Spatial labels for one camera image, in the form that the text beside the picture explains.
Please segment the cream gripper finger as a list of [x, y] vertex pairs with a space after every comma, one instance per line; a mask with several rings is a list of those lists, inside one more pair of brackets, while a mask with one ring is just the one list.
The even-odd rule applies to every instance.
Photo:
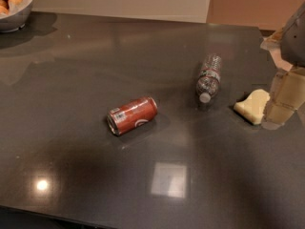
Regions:
[[305, 103], [305, 68], [279, 69], [274, 76], [261, 125], [267, 130], [283, 126]]
[[279, 29], [270, 36], [266, 37], [260, 44], [260, 48], [268, 51], [275, 63], [275, 65], [284, 71], [289, 71], [292, 68], [292, 64], [283, 60], [281, 56], [280, 43], [283, 35], [283, 30]]

